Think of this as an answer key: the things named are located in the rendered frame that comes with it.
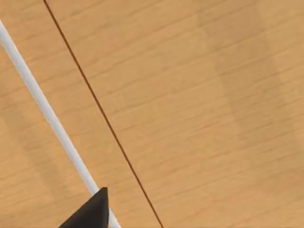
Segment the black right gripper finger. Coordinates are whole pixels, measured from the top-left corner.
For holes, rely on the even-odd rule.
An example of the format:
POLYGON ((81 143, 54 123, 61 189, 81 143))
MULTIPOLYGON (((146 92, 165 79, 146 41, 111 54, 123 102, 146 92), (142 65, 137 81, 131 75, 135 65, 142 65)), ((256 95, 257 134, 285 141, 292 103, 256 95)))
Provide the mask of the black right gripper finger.
POLYGON ((102 187, 58 228, 108 228, 108 189, 102 187))

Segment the plain wooden door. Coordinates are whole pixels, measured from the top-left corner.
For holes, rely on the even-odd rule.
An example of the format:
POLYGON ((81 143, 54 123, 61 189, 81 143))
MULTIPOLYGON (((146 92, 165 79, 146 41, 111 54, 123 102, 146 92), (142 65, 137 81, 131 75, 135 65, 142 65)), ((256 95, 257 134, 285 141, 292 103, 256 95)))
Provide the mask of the plain wooden door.
POLYGON ((304 0, 47 0, 165 228, 304 228, 304 0))

